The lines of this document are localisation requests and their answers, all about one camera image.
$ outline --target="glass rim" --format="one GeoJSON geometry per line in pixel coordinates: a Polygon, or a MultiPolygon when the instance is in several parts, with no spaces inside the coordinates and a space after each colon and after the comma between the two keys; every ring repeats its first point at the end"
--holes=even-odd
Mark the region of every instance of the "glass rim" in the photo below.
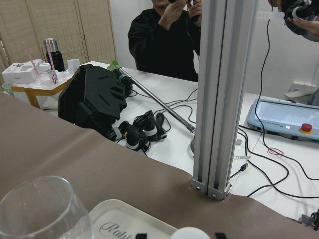
{"type": "Polygon", "coordinates": [[[20,185],[16,186],[15,188],[13,188],[12,190],[10,190],[5,196],[4,198],[1,199],[0,201],[0,205],[5,201],[5,199],[15,190],[17,190],[18,188],[22,187],[23,185],[25,184],[28,184],[30,182],[33,182],[33,181],[38,181],[38,180],[41,180],[41,179],[45,179],[45,178],[55,178],[55,179],[59,179],[61,181],[63,181],[64,183],[66,183],[67,187],[70,189],[71,191],[71,196],[70,196],[70,200],[68,202],[68,205],[67,207],[64,209],[63,213],[57,217],[53,222],[51,222],[50,224],[46,225],[45,227],[41,228],[40,230],[37,230],[37,231],[34,231],[32,233],[28,233],[28,234],[24,234],[24,235],[14,235],[14,234],[7,234],[7,233],[4,233],[1,229],[0,229],[0,235],[4,236],[4,237],[8,237],[8,238],[29,238],[31,237],[32,235],[35,235],[35,234],[38,234],[40,232],[43,232],[45,230],[47,230],[48,228],[50,228],[51,226],[53,226],[57,221],[59,221],[62,217],[65,216],[65,214],[68,212],[68,210],[70,209],[71,207],[71,202],[73,201],[74,199],[74,191],[73,191],[73,188],[72,188],[72,185],[69,183],[69,181],[67,181],[65,178],[62,178],[60,176],[41,176],[41,177],[38,177],[38,178],[34,178],[34,179],[30,179],[30,180],[27,180],[23,183],[21,183],[20,185]]]}

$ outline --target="woven room divider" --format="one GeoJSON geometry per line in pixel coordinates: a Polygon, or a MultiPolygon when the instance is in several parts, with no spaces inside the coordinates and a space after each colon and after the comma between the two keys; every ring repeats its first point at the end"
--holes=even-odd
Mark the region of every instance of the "woven room divider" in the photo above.
{"type": "Polygon", "coordinates": [[[66,69],[68,59],[111,62],[116,53],[109,0],[0,1],[1,72],[29,60],[22,41],[33,59],[46,60],[48,37],[57,40],[66,69]]]}

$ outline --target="black thermos bottle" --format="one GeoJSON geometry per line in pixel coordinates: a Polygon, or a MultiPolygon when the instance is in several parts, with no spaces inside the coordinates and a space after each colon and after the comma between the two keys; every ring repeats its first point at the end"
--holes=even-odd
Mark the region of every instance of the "black thermos bottle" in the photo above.
{"type": "MultiPolygon", "coordinates": [[[[59,51],[58,48],[58,43],[56,42],[56,40],[54,38],[47,38],[44,40],[44,46],[46,51],[48,51],[46,44],[49,44],[49,46],[51,47],[51,56],[52,56],[52,60],[53,60],[53,64],[54,64],[54,69],[57,71],[65,71],[64,68],[64,62],[63,62],[63,57],[62,57],[62,53],[59,51]]],[[[48,60],[48,63],[51,64],[50,58],[49,58],[49,53],[46,52],[46,59],[48,60]]]]}

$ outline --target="pink straw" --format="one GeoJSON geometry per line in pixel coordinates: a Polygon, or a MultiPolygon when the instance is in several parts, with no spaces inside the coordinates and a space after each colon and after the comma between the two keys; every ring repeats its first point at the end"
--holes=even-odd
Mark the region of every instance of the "pink straw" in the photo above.
{"type": "Polygon", "coordinates": [[[36,66],[35,66],[35,63],[34,63],[32,57],[31,57],[31,54],[30,54],[30,52],[29,52],[29,50],[28,50],[28,48],[27,48],[25,42],[21,42],[21,44],[22,44],[22,46],[24,47],[25,52],[26,52],[27,56],[29,57],[29,59],[30,59],[30,61],[31,61],[33,67],[34,67],[35,72],[37,73],[38,76],[40,76],[40,73],[38,72],[38,69],[37,69],[36,66]]]}
{"type": "Polygon", "coordinates": [[[49,54],[49,58],[50,58],[51,66],[52,66],[52,70],[55,71],[53,60],[52,60],[52,55],[51,55],[51,47],[50,47],[50,45],[48,43],[46,44],[46,49],[48,50],[48,54],[49,54]]]}

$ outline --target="light blue control panel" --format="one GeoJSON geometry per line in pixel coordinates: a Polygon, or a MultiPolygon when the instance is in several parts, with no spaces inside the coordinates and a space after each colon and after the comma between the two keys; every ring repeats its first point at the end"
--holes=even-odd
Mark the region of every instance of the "light blue control panel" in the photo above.
{"type": "Polygon", "coordinates": [[[319,140],[319,107],[316,106],[256,99],[247,115],[247,124],[262,132],[260,121],[265,132],[292,140],[319,140]]]}

